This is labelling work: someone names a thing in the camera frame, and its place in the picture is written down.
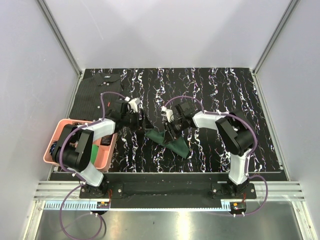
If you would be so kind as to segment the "green cloth napkin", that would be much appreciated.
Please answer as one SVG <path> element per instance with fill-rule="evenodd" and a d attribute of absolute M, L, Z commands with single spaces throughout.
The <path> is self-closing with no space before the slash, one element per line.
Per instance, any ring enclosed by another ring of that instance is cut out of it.
<path fill-rule="evenodd" d="M 178 139 L 171 141 L 169 143 L 164 143 L 165 132 L 164 131 L 158 132 L 154 129 L 151 129 L 151 130 L 145 132 L 145 136 L 149 140 L 157 143 L 158 145 L 161 145 L 161 146 L 171 150 L 172 152 L 174 152 L 178 156 L 182 157 L 183 159 L 188 158 L 188 155 L 190 153 L 190 148 L 188 147 L 188 145 L 183 137 L 179 137 Z"/>

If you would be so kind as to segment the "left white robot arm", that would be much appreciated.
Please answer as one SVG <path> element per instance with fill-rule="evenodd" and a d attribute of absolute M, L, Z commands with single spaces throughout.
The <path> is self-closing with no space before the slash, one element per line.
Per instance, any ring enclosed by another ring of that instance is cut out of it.
<path fill-rule="evenodd" d="M 93 143 L 105 136 L 113 136 L 122 128 L 133 131 L 153 129 L 139 105 L 138 97 L 117 99 L 108 109 L 103 108 L 102 117 L 94 122 L 66 124 L 59 139 L 51 145 L 52 160 L 90 185 L 90 192 L 95 197 L 103 198 L 108 193 L 108 186 L 103 182 L 103 173 L 91 162 Z"/>

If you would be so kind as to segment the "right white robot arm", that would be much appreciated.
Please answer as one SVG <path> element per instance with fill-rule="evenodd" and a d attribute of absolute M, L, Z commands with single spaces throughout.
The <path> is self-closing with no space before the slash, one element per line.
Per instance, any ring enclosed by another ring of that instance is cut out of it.
<path fill-rule="evenodd" d="M 171 144 L 189 128 L 211 129 L 220 135 L 225 149 L 230 153 L 230 170 L 227 185 L 228 195 L 239 198 L 245 192 L 244 182 L 248 179 L 249 156 L 257 147 L 258 140 L 253 127 L 241 111 L 210 112 L 196 110 L 188 103 L 175 106 L 174 111 L 166 106 L 161 107 L 164 119 L 164 144 Z"/>

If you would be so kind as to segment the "dark brown rolled cloth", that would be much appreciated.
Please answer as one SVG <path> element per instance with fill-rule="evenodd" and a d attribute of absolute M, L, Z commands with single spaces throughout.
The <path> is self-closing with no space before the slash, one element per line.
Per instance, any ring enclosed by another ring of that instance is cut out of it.
<path fill-rule="evenodd" d="M 112 142 L 113 136 L 112 135 L 106 135 L 101 138 L 100 144 L 102 146 L 110 146 Z"/>

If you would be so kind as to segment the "pink compartment tray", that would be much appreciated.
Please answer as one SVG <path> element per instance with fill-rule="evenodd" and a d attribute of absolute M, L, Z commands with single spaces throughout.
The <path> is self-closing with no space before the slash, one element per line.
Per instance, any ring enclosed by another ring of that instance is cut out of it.
<path fill-rule="evenodd" d="M 77 125 L 83 125 L 85 123 L 89 124 L 89 123 L 91 123 L 91 121 L 79 121 L 79 120 L 75 120 L 75 119 L 62 119 L 62 120 L 60 120 L 56 126 L 56 129 L 55 129 L 52 137 L 51 137 L 49 145 L 45 151 L 45 154 L 43 156 L 43 161 L 45 163 L 52 164 L 54 166 L 59 166 L 59 164 L 53 160 L 52 156 L 50 156 L 50 153 L 49 153 L 52 143 L 54 141 L 59 140 L 60 135 L 61 135 L 65 125 L 75 124 L 77 126 Z M 98 146 L 98 154 L 97 154 L 96 161 L 94 163 L 94 166 L 96 167 L 97 170 L 99 170 L 101 172 L 106 172 L 110 168 L 110 164 L 112 161 L 117 137 L 118 137 L 117 133 L 112 135 L 112 141 L 109 146 L 101 145 L 101 138 L 99 138 L 93 142 L 93 145 Z"/>

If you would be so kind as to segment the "green rolled cloth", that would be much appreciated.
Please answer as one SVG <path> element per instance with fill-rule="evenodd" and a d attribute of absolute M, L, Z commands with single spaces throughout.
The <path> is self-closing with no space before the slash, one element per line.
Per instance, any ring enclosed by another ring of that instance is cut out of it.
<path fill-rule="evenodd" d="M 96 144 L 92 145 L 91 148 L 91 154 L 90 154 L 90 162 L 94 165 L 97 159 L 97 155 L 98 155 L 98 151 L 99 151 L 99 146 Z"/>

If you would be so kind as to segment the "dark pinstriped shirt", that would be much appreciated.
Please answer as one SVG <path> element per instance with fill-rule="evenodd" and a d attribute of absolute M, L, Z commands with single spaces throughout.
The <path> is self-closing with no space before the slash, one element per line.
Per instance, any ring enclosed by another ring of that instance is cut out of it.
<path fill-rule="evenodd" d="M 120 74 L 96 73 L 79 84 L 69 118 L 83 121 L 97 121 L 103 109 L 121 98 L 123 91 Z"/>

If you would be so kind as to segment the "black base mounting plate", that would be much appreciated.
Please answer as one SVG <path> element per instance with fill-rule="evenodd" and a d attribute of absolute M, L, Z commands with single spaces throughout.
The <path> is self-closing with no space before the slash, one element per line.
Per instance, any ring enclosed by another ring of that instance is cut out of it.
<path fill-rule="evenodd" d="M 83 200 L 111 198 L 111 209 L 120 211 L 211 210 L 222 200 L 255 200 L 253 183 L 235 194 L 226 173 L 106 173 L 100 189 L 80 189 Z"/>

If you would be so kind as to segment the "blue patterned rolled tie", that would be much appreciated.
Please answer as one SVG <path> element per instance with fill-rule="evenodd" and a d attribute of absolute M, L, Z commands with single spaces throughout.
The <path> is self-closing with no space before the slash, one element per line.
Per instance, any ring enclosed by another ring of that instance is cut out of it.
<path fill-rule="evenodd" d="M 50 156 L 53 156 L 53 155 L 54 155 L 54 151 L 55 151 L 56 145 L 57 145 L 57 141 L 54 141 L 54 142 L 51 144 L 51 146 L 50 146 L 50 148 L 49 148 L 49 154 L 50 154 Z"/>

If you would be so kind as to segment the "aluminium frame rail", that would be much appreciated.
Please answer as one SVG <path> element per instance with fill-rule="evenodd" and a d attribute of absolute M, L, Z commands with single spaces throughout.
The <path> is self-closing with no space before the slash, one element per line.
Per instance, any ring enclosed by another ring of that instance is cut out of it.
<path fill-rule="evenodd" d="M 58 200 L 72 190 L 72 199 L 111 197 L 124 199 L 133 196 L 200 196 L 222 200 L 304 201 L 300 184 L 295 181 L 252 181 L 239 193 L 231 193 L 226 182 L 204 181 L 115 181 L 105 187 L 82 186 L 76 181 L 40 181 L 35 199 Z"/>

